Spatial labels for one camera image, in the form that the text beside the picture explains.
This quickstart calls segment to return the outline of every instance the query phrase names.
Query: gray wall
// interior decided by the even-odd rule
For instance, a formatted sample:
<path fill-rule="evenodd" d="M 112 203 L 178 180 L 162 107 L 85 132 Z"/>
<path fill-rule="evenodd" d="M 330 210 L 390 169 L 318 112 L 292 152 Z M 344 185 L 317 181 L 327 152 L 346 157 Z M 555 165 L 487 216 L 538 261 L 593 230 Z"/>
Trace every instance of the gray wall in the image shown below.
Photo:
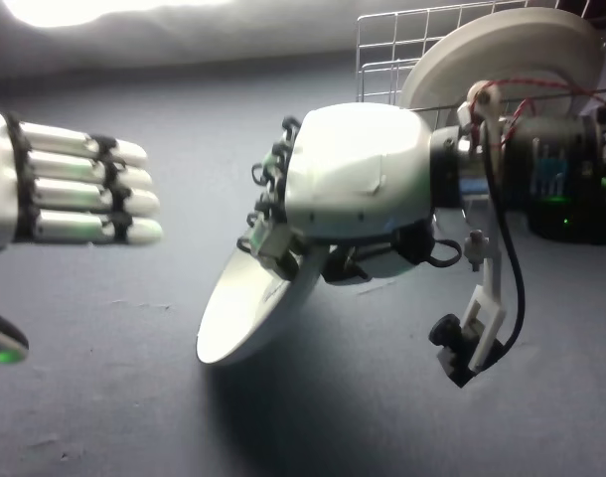
<path fill-rule="evenodd" d="M 0 92 L 27 120 L 144 146 L 167 235 L 0 254 L 0 313 L 32 346 L 0 368 L 0 476 L 606 475 L 606 248 L 543 241 L 518 218 L 528 322 L 463 391 L 427 334 L 464 312 L 480 279 L 464 263 L 319 283 L 264 352 L 198 364 L 201 314 L 257 194 L 249 166 L 285 114 L 352 100 L 352 71 L 335 56 Z M 468 231 L 456 214 L 440 222 Z M 505 294 L 512 318 L 508 269 Z"/>

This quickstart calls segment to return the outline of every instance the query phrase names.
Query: robotic arm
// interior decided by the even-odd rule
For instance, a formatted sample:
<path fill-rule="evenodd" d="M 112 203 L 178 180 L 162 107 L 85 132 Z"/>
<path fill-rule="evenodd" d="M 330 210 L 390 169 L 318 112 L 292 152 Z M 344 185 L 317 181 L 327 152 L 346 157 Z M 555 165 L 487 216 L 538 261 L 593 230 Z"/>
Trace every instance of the robotic arm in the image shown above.
<path fill-rule="evenodd" d="M 149 244 L 162 230 L 136 144 L 0 114 L 0 251 L 17 242 Z M 27 356 L 27 338 L 0 317 L 0 363 Z"/>
<path fill-rule="evenodd" d="M 503 118 L 502 110 L 499 84 L 482 81 L 458 110 L 460 125 L 435 131 L 417 113 L 382 104 L 330 106 L 302 123 L 286 119 L 281 140 L 253 168 L 266 190 L 248 216 L 250 234 L 237 245 L 286 280 L 296 278 L 295 257 L 304 259 L 313 244 L 331 246 L 322 275 L 333 284 L 393 276 L 421 262 L 444 267 L 462 247 L 442 240 L 457 256 L 431 256 L 435 209 L 488 196 L 488 236 L 473 231 L 464 245 L 475 271 L 484 264 L 484 282 L 461 320 L 447 315 L 429 336 L 442 347 L 447 376 L 465 386 L 508 353 L 524 321 L 524 281 L 505 211 L 523 210 L 531 224 L 546 211 L 545 230 L 536 232 L 552 239 L 606 242 L 606 106 L 579 117 Z M 554 221 L 547 205 L 561 206 Z M 506 315 L 499 234 L 518 286 L 515 329 L 504 344 L 497 340 Z M 390 253 L 404 266 L 381 265 Z"/>

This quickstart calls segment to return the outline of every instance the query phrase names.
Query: plate in wire rack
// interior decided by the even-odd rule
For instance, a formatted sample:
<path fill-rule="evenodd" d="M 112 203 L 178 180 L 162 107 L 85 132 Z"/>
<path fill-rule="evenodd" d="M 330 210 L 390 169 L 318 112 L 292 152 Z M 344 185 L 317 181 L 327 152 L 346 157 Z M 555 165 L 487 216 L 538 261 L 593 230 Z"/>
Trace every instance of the plate in wire rack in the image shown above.
<path fill-rule="evenodd" d="M 601 36 L 581 17 L 551 8 L 517 8 L 470 22 L 436 43 L 416 64 L 400 96 L 401 107 L 461 103 L 479 80 L 535 78 L 596 89 L 604 53 Z M 502 97 L 557 91 L 540 86 L 501 86 Z M 579 113 L 586 96 L 536 103 L 538 113 Z M 446 125 L 457 123 L 455 111 Z"/>
<path fill-rule="evenodd" d="M 311 247 L 298 257 L 299 271 L 285 281 L 236 248 L 206 306 L 197 339 L 205 364 L 231 364 L 269 343 L 298 314 L 321 276 L 328 246 Z"/>

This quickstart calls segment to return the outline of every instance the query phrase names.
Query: metal wire rack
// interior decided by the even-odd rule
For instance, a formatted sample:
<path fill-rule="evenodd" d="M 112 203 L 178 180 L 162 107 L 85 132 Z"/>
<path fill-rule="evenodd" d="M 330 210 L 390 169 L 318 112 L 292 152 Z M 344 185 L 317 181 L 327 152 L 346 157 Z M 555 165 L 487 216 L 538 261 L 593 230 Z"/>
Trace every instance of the metal wire rack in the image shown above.
<path fill-rule="evenodd" d="M 357 102 L 397 104 L 402 85 L 420 58 L 446 35 L 477 18 L 514 8 L 563 9 L 561 1 L 493 0 L 362 16 L 357 23 Z M 583 0 L 582 9 L 576 13 L 601 32 L 606 47 L 606 15 L 592 18 L 594 4 L 594 0 Z M 606 99 L 606 78 L 602 78 L 600 89 L 594 92 Z M 574 93 L 548 94 L 533 99 L 558 100 L 571 95 Z M 519 101 L 505 102 L 505 114 L 513 112 Z M 448 104 L 414 110 L 435 128 L 443 125 L 441 119 L 448 117 L 449 111 L 458 106 Z"/>

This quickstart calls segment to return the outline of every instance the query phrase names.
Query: bright light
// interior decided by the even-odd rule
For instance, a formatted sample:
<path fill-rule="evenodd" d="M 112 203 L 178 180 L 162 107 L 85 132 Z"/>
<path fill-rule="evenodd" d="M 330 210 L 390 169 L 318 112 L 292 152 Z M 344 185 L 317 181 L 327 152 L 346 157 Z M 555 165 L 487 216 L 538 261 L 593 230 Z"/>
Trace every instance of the bright light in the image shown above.
<path fill-rule="evenodd" d="M 134 12 L 158 7 L 199 6 L 229 0 L 4 0 L 12 14 L 34 27 L 81 25 L 115 12 Z"/>

